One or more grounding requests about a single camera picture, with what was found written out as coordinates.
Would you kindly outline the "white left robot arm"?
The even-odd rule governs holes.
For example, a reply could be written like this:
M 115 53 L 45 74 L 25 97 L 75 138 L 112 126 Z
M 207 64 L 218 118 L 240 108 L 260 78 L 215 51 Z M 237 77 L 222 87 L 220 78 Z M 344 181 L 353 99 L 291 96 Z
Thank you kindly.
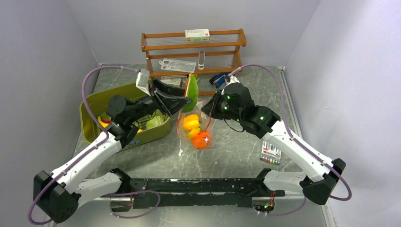
M 137 135 L 135 122 L 156 111 L 169 116 L 178 111 L 192 110 L 198 98 L 197 81 L 190 78 L 185 88 L 171 87 L 157 79 L 146 84 L 146 93 L 132 101 L 114 95 L 106 114 L 111 123 L 82 152 L 51 173 L 39 172 L 34 177 L 34 201 L 49 220 L 62 223 L 75 211 L 95 198 L 117 194 L 126 196 L 131 179 L 120 169 L 113 169 L 100 178 L 85 178 L 111 155 L 126 147 Z

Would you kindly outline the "watermelon slice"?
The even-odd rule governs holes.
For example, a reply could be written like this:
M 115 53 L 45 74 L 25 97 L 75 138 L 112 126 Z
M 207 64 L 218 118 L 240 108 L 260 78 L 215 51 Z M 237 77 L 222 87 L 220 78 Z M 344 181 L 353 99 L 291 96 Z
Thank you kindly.
M 196 104 L 197 104 L 197 99 L 199 96 L 199 88 L 198 88 L 198 82 L 193 73 L 189 74 L 188 76 L 188 81 L 184 93 L 184 97 L 190 99 L 190 103 L 186 104 L 182 109 L 182 113 L 187 113 L 192 111 Z

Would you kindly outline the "clear zip top bag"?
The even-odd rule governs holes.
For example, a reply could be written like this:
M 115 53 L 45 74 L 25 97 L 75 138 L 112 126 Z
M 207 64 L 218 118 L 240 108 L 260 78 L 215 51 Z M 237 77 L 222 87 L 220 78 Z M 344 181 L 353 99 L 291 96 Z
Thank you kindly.
M 209 149 L 214 146 L 212 119 L 201 111 L 206 103 L 205 100 L 200 100 L 192 111 L 180 112 L 175 126 L 177 137 L 197 150 Z

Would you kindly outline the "orange tangerine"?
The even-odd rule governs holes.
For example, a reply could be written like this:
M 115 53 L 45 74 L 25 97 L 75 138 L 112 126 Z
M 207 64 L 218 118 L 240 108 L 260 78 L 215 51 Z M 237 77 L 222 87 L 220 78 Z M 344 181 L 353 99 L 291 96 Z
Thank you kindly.
M 206 149 L 212 144 L 212 136 L 209 131 L 201 131 L 191 139 L 191 143 L 195 149 Z

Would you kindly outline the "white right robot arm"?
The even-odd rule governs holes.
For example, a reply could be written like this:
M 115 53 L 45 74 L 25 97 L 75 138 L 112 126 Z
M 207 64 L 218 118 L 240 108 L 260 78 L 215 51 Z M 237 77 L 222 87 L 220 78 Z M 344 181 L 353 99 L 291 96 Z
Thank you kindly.
M 247 87 L 241 83 L 227 85 L 201 111 L 216 120 L 239 122 L 245 132 L 270 143 L 301 167 L 300 172 L 269 171 L 255 183 L 259 195 L 276 190 L 298 192 L 318 205 L 325 205 L 331 198 L 346 163 L 323 155 L 287 130 L 278 114 L 266 106 L 255 105 Z

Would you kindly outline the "yellow banana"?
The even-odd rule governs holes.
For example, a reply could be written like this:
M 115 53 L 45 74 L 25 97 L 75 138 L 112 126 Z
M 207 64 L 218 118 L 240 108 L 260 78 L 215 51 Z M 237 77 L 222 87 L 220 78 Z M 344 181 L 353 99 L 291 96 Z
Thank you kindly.
M 193 129 L 191 129 L 188 133 L 187 133 L 187 138 L 192 139 L 195 136 L 199 135 L 199 133 L 201 132 L 201 128 L 200 127 L 195 127 Z

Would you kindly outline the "orange bell pepper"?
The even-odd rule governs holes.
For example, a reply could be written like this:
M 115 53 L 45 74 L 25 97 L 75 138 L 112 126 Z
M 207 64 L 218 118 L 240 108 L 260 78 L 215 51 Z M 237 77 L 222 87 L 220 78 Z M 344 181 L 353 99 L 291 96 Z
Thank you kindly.
M 190 114 L 183 119 L 182 128 L 185 131 L 190 131 L 195 127 L 200 127 L 199 116 L 196 114 Z

